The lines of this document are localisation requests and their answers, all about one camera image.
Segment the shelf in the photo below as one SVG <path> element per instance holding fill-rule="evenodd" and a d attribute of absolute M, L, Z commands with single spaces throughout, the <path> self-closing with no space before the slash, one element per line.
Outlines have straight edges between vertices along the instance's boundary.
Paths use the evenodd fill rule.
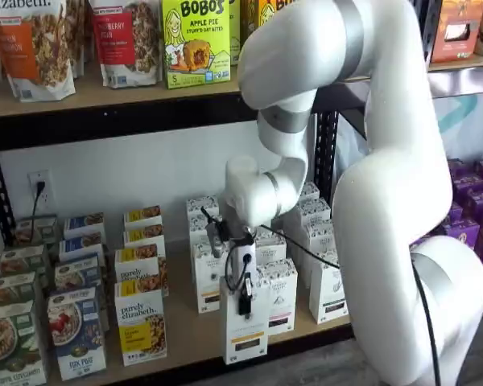
<path fill-rule="evenodd" d="M 97 386 L 99 384 L 185 384 L 258 363 L 297 354 L 353 337 L 349 318 L 315 324 L 308 309 L 308 292 L 299 280 L 295 329 L 270 337 L 268 355 L 226 366 L 221 358 L 220 311 L 198 314 L 186 256 L 168 259 L 170 296 L 165 298 L 168 357 L 124 367 L 118 330 L 111 326 L 106 336 L 107 369 L 71 381 L 61 381 L 52 355 L 51 386 Z"/>
<path fill-rule="evenodd" d="M 75 82 L 76 94 L 57 102 L 20 103 L 3 81 L 0 150 L 252 121 L 257 116 L 240 95 L 236 68 L 229 82 L 175 90 L 167 90 L 164 83 L 103 87 L 97 63 L 87 65 L 85 74 Z M 432 64 L 429 80 L 433 97 L 483 92 L 483 58 Z M 331 84 L 318 90 L 313 112 L 361 108 L 368 93 L 366 77 Z"/>

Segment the robotic arm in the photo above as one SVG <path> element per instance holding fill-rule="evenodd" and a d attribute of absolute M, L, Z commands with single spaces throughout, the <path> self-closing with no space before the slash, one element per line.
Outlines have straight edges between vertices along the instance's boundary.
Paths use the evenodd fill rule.
<path fill-rule="evenodd" d="M 354 333 L 381 378 L 432 384 L 431 348 L 411 267 L 435 332 L 443 384 L 454 384 L 483 312 L 483 267 L 448 237 L 408 245 L 445 217 L 452 189 L 415 12 L 406 0 L 300 0 L 257 29 L 238 79 L 259 110 L 263 145 L 283 160 L 226 169 L 225 197 L 253 227 L 290 210 L 308 167 L 303 132 L 316 89 L 371 75 L 365 122 L 371 154 L 336 188 L 333 223 Z"/>

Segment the cereal package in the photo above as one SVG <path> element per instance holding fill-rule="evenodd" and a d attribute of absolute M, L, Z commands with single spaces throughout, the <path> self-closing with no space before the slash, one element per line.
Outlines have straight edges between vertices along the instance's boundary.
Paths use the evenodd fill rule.
<path fill-rule="evenodd" d="M 225 276 L 228 250 L 228 245 L 224 244 L 221 257 L 216 258 L 207 237 L 193 246 L 195 293 L 199 314 L 220 308 L 220 279 Z"/>
<path fill-rule="evenodd" d="M 52 283 L 53 271 L 45 245 L 6 250 L 0 256 L 1 273 L 7 275 L 29 271 L 37 272 L 42 289 L 46 290 Z"/>
<path fill-rule="evenodd" d="M 85 287 L 97 288 L 102 329 L 109 331 L 104 283 L 97 254 L 57 264 L 54 269 L 54 282 L 58 291 L 78 290 Z"/>
<path fill-rule="evenodd" d="M 281 10 L 288 4 L 292 4 L 295 0 L 245 0 L 244 16 L 247 23 L 245 32 L 246 38 L 250 36 L 256 29 L 270 20 L 275 12 Z"/>
<path fill-rule="evenodd" d="M 90 0 L 104 86 L 161 80 L 159 0 Z"/>
<path fill-rule="evenodd" d="M 96 253 L 101 267 L 105 267 L 104 248 L 99 232 L 78 236 L 59 243 L 59 260 L 70 261 Z"/>
<path fill-rule="evenodd" d="M 242 40 L 240 37 L 240 3 L 242 0 L 229 0 L 229 29 L 231 31 L 231 64 L 238 64 Z"/>
<path fill-rule="evenodd" d="M 75 93 L 65 34 L 65 0 L 0 0 L 0 57 L 13 94 L 24 102 Z"/>
<path fill-rule="evenodd" d="M 161 207 L 159 205 L 145 207 L 137 211 L 128 211 L 123 214 L 123 226 L 126 231 L 162 223 L 163 217 L 161 216 Z"/>
<path fill-rule="evenodd" d="M 0 385 L 47 383 L 48 359 L 34 302 L 0 306 Z"/>
<path fill-rule="evenodd" d="M 161 224 L 123 232 L 123 244 L 126 248 L 155 244 L 158 256 L 167 255 L 164 249 L 163 225 Z"/>
<path fill-rule="evenodd" d="M 94 287 L 51 296 L 47 312 L 62 380 L 105 369 L 104 334 Z"/>
<path fill-rule="evenodd" d="M 168 88 L 230 80 L 229 2 L 162 1 Z"/>
<path fill-rule="evenodd" d="M 104 212 L 91 215 L 72 217 L 64 221 L 64 238 L 87 236 L 99 232 L 102 243 L 105 244 Z"/>
<path fill-rule="evenodd" d="M 85 1 L 84 10 L 84 63 L 95 59 L 95 39 L 93 37 L 93 8 Z"/>
<path fill-rule="evenodd" d="M 84 75 L 85 0 L 66 0 L 64 34 L 73 77 Z"/>
<path fill-rule="evenodd" d="M 118 282 L 159 276 L 163 296 L 168 296 L 167 258 L 158 256 L 156 244 L 119 249 L 114 254 L 114 271 Z"/>
<path fill-rule="evenodd" d="M 167 356 L 163 296 L 154 278 L 122 281 L 114 287 L 125 366 Z"/>

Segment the bag of granola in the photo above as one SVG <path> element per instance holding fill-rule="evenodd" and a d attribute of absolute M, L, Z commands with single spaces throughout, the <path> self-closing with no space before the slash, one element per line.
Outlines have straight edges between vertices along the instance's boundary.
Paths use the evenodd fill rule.
<path fill-rule="evenodd" d="M 162 79 L 159 0 L 90 0 L 104 86 L 155 84 Z"/>
<path fill-rule="evenodd" d="M 93 8 L 85 2 L 84 15 L 84 63 L 95 59 L 95 38 L 93 37 Z"/>
<path fill-rule="evenodd" d="M 22 102 L 75 93 L 65 17 L 65 0 L 0 0 L 0 58 Z"/>
<path fill-rule="evenodd" d="M 84 75 L 84 28 L 85 0 L 66 0 L 64 34 L 74 78 Z"/>

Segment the bobo's box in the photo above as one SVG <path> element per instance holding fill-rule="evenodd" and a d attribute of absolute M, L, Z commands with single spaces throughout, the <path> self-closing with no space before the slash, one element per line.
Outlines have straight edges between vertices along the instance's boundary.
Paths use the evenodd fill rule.
<path fill-rule="evenodd" d="M 231 79 L 229 0 L 162 0 L 168 88 Z"/>
<path fill-rule="evenodd" d="M 169 294 L 167 258 L 157 255 L 155 244 L 119 249 L 114 254 L 114 271 L 117 282 L 158 276 L 163 296 Z"/>
<path fill-rule="evenodd" d="M 252 318 L 238 313 L 238 297 L 220 280 L 222 354 L 225 364 L 266 355 L 270 315 L 270 283 L 259 271 L 252 288 Z"/>
<path fill-rule="evenodd" d="M 261 267 L 270 282 L 270 317 L 268 335 L 292 331 L 295 326 L 297 271 L 291 259 Z"/>
<path fill-rule="evenodd" d="M 155 278 L 122 281 L 114 286 L 124 366 L 167 356 L 163 296 Z"/>
<path fill-rule="evenodd" d="M 47 308 L 61 379 L 71 380 L 105 369 L 96 289 L 53 295 Z"/>
<path fill-rule="evenodd" d="M 243 16 L 246 18 L 246 38 L 256 29 L 265 24 L 274 16 L 275 12 L 281 10 L 295 0 L 244 0 Z"/>
<path fill-rule="evenodd" d="M 471 56 L 483 15 L 483 0 L 443 0 L 436 29 L 432 62 Z"/>

